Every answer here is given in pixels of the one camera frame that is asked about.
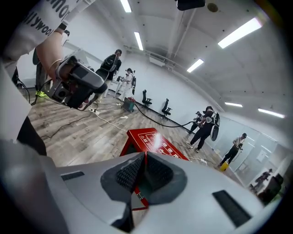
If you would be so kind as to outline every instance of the white cable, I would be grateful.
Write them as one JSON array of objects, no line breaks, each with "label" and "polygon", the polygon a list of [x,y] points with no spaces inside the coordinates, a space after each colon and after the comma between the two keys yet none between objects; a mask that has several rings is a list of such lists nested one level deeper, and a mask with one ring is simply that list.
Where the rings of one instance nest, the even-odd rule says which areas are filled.
[{"label": "white cable", "polygon": [[107,108],[98,108],[98,109],[96,109],[96,110],[110,109],[110,108],[112,108],[112,107],[119,107],[119,106],[110,106],[110,107],[107,107]]},{"label": "white cable", "polygon": [[110,123],[110,122],[108,122],[107,120],[105,120],[105,119],[102,119],[99,115],[97,115],[101,120],[104,120],[105,122],[107,122],[108,124],[111,124],[111,125],[113,125],[114,127],[117,127],[116,125],[114,125],[114,124],[112,124],[112,123]]}]

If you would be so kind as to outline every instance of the air vent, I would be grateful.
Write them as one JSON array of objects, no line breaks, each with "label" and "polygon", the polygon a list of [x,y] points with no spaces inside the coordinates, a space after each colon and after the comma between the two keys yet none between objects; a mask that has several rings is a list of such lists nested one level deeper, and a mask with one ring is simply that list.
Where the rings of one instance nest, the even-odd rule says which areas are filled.
[{"label": "air vent", "polygon": [[166,65],[166,63],[164,62],[165,60],[163,58],[155,58],[153,55],[150,55],[150,62],[155,64],[155,65],[158,65],[160,67],[163,67]]}]

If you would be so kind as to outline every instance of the fluorescent light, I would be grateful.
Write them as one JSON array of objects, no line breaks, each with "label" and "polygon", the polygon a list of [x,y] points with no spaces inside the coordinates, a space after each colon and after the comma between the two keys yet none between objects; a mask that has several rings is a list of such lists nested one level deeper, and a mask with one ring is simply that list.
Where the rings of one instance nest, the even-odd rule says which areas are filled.
[{"label": "fluorescent light", "polygon": [[238,107],[243,107],[241,104],[236,104],[236,103],[231,103],[231,102],[225,102],[226,105],[228,106],[238,106]]},{"label": "fluorescent light", "polygon": [[[247,136],[247,138],[249,138],[250,140],[254,141],[254,139],[250,138],[249,136]],[[248,143],[249,144],[249,143]]]},{"label": "fluorescent light", "polygon": [[253,18],[252,20],[242,25],[240,28],[236,29],[230,35],[226,36],[218,43],[218,45],[224,49],[228,45],[246,36],[247,34],[250,34],[251,32],[261,28],[261,26],[262,25],[260,22],[256,18]]},{"label": "fluorescent light", "polygon": [[263,109],[258,109],[258,111],[259,111],[259,112],[266,113],[266,114],[269,114],[269,115],[277,116],[277,117],[279,117],[279,118],[285,118],[284,115],[279,114],[279,113],[275,113],[275,112],[271,112],[271,111],[267,111],[267,110],[263,110]]},{"label": "fluorescent light", "polygon": [[268,149],[267,149],[266,147],[264,147],[263,145],[262,145],[262,148],[264,148],[267,152],[271,153],[271,151],[268,150]]},{"label": "fluorescent light", "polygon": [[136,36],[136,41],[137,41],[139,49],[143,50],[142,43],[141,43],[141,36],[139,35],[139,32],[134,32],[134,35]]},{"label": "fluorescent light", "polygon": [[121,3],[122,3],[122,6],[123,6],[125,12],[126,12],[126,13],[131,13],[132,10],[131,10],[131,7],[130,7],[130,5],[129,5],[128,0],[120,0],[120,1],[121,1]]},{"label": "fluorescent light", "polygon": [[199,59],[197,60],[190,68],[188,68],[188,72],[191,73],[193,70],[195,70],[197,67],[199,67],[200,65],[202,65],[204,62]]}]

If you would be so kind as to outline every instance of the handheld device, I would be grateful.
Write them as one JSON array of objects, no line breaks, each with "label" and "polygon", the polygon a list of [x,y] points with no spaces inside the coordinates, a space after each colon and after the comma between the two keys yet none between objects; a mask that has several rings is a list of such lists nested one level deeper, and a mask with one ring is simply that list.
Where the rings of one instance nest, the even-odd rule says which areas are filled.
[{"label": "handheld device", "polygon": [[[65,70],[69,70],[68,79],[61,79]],[[70,108],[78,109],[91,94],[95,97],[85,106],[84,110],[102,94],[107,85],[101,76],[90,70],[75,55],[65,58],[56,70],[57,81],[47,93],[55,101]]]}]

